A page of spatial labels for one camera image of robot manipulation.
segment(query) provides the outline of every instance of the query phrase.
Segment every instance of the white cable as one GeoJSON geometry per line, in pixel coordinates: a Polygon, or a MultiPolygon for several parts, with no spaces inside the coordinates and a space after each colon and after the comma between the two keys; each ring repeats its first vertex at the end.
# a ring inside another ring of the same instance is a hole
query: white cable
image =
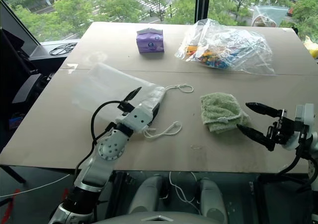
{"type": "Polygon", "coordinates": [[[156,139],[156,138],[158,138],[160,136],[174,136],[174,135],[178,134],[181,131],[181,129],[182,129],[181,122],[175,121],[166,130],[164,130],[163,132],[161,132],[159,134],[156,134],[156,135],[152,135],[152,134],[149,133],[149,132],[156,131],[156,129],[154,129],[154,128],[144,129],[144,136],[146,138],[149,138],[149,139],[156,139]],[[177,126],[179,126],[179,128],[175,132],[168,133],[172,128],[177,127],[177,126]]]}
{"type": "Polygon", "coordinates": [[[170,89],[174,89],[174,88],[178,88],[180,91],[184,92],[184,93],[192,93],[194,91],[194,88],[193,86],[191,85],[188,85],[186,83],[184,84],[177,84],[177,85],[170,85],[170,86],[166,86],[165,89],[168,91],[170,89]]]}
{"type": "Polygon", "coordinates": [[[39,188],[43,188],[43,187],[49,186],[49,185],[51,185],[51,184],[57,183],[57,182],[61,181],[62,179],[65,179],[65,178],[68,177],[68,176],[70,176],[70,174],[68,174],[68,175],[64,176],[63,178],[60,178],[60,179],[58,179],[58,180],[56,180],[56,181],[54,181],[54,182],[52,182],[52,183],[48,183],[48,184],[42,185],[42,186],[40,186],[40,187],[32,188],[32,189],[30,189],[30,190],[26,190],[26,191],[19,192],[19,193],[13,193],[13,194],[8,194],[8,195],[0,196],[0,198],[5,198],[5,197],[13,196],[13,195],[18,195],[18,194],[21,194],[21,193],[31,192],[31,191],[33,191],[33,190],[36,190],[36,189],[39,189],[39,188]]]}
{"type": "MultiPolygon", "coordinates": [[[[197,178],[196,178],[196,176],[194,175],[194,173],[191,172],[191,174],[193,175],[193,177],[194,177],[195,180],[197,181],[197,178]]],[[[176,193],[177,193],[179,199],[180,199],[181,201],[183,201],[183,202],[185,202],[185,203],[188,203],[188,204],[190,204],[191,206],[193,206],[193,207],[198,211],[199,215],[201,215],[200,210],[192,203],[192,201],[194,200],[194,197],[193,197],[193,199],[192,199],[191,201],[188,201],[188,200],[186,199],[185,195],[184,195],[184,192],[183,192],[182,188],[180,188],[178,185],[175,185],[175,184],[172,183],[172,181],[171,181],[171,172],[169,172],[169,182],[170,182],[170,184],[171,184],[173,187],[175,187],[176,193]],[[181,194],[183,195],[183,199],[180,197],[179,193],[177,192],[177,189],[180,190],[181,194]]]]}

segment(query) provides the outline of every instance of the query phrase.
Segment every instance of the window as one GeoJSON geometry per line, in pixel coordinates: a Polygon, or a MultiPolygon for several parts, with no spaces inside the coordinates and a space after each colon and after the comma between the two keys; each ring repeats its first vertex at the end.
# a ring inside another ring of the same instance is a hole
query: window
{"type": "Polygon", "coordinates": [[[193,24],[199,6],[205,11],[201,16],[224,25],[264,26],[269,17],[273,21],[266,26],[295,26],[302,39],[309,35],[318,42],[318,0],[5,1],[40,42],[80,38],[93,21],[193,24]],[[280,14],[260,9],[265,5],[279,6],[280,14]]]}

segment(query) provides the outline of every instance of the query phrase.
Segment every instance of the table surface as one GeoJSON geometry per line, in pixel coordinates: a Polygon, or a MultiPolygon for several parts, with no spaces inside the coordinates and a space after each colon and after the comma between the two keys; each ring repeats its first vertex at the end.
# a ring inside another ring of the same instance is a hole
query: table surface
{"type": "MultiPolygon", "coordinates": [[[[138,53],[132,34],[135,36],[136,30],[149,27],[148,24],[93,23],[3,149],[0,164],[76,166],[90,150],[92,113],[73,105],[72,96],[89,69],[100,62],[163,86],[185,82],[194,86],[190,94],[169,91],[152,125],[162,131],[178,120],[183,123],[181,132],[154,141],[134,134],[116,163],[116,169],[275,173],[292,162],[294,151],[277,145],[274,152],[269,152],[238,130],[211,134],[202,124],[200,96],[212,92],[233,94],[250,115],[252,125],[264,133],[273,119],[247,109],[245,102],[257,101],[277,109],[286,108],[290,118],[294,117],[297,104],[317,105],[318,66],[293,32],[281,28],[244,27],[262,32],[273,50],[274,68],[280,75],[266,76],[215,70],[180,61],[173,53],[188,26],[151,26],[163,28],[164,54],[138,53]],[[275,44],[274,37],[281,46],[275,44]]],[[[108,121],[97,119],[96,133],[107,124],[108,121]]],[[[306,171],[307,163],[303,160],[293,170],[306,171]]]]}

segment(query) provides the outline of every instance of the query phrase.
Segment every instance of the purple box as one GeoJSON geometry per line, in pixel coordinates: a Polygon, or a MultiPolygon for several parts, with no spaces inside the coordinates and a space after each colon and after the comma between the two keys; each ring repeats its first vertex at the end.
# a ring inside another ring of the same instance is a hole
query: purple box
{"type": "Polygon", "coordinates": [[[139,53],[164,52],[162,29],[143,29],[137,31],[139,53]]]}

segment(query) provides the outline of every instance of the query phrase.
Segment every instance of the green washcloth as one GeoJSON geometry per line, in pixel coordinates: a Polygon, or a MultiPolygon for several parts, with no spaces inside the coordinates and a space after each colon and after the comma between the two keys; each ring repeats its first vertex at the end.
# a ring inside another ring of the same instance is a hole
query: green washcloth
{"type": "Polygon", "coordinates": [[[201,96],[201,109],[203,124],[209,127],[210,132],[221,133],[235,129],[237,124],[250,122],[249,116],[231,94],[216,92],[201,96]]]}

